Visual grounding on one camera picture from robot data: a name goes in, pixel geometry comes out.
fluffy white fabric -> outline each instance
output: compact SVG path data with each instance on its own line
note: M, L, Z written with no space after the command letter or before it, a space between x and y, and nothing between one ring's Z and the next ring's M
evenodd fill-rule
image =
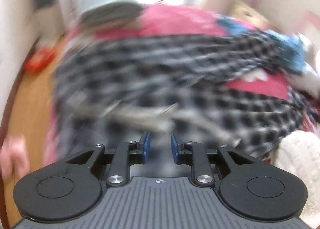
M305 183L308 200L300 218L317 228L320 225L320 139L311 132L292 132L282 139L274 165Z
M320 76L306 63L302 76L286 73L287 80L297 90L305 91L314 98L319 98Z

pink bedsheet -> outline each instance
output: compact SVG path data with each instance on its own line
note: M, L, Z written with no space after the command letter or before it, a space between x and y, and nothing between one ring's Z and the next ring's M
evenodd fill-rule
M141 29L101 30L90 37L85 37L84 39L88 42L88 39L109 40L170 34L204 33L216 36L226 35L225 30L215 23L217 17L219 16L215 13L204 11L199 8L155 4L146 7L143 11L141 16ZM254 29L250 24L244 23L244 25L249 29ZM80 28L73 27L70 29L67 39L71 42L72 40L75 40L75 38L79 37L81 37ZM226 87L279 97L286 100L288 98L288 82L284 75L280 72L276 75L270 75L268 73L266 73L266 75L267 79L264 79L265 81L258 78L252 82L248 82L243 79L236 79L227 83ZM305 131L314 132L314 125L306 116L304 117L303 123ZM47 133L44 147L44 165L49 165L55 162L58 158L56 155L57 138L58 133L56 131L56 117L53 105L49 121L49 131Z

white pillow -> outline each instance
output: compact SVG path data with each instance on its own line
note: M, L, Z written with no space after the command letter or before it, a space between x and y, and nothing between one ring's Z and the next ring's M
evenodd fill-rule
M306 63L301 76L286 73L287 80L297 90L305 91L313 98L319 98L320 76Z

circular cover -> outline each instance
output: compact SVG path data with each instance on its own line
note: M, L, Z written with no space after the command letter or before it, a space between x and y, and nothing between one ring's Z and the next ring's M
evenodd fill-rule
M271 165L239 165L221 182L219 195L246 217L278 221L298 216L307 201L307 188L296 176Z
M52 175L38 170L19 180L13 196L20 213L40 221L61 221L89 211L101 197L101 185L77 166Z

ribbed gray plate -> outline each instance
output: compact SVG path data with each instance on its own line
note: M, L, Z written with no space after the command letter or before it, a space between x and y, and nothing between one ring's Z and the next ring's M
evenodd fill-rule
M133 177L129 185L110 188L84 216L58 224L27 219L16 229L305 229L298 218L260 223L239 217L223 206L213 190L198 188L186 177Z

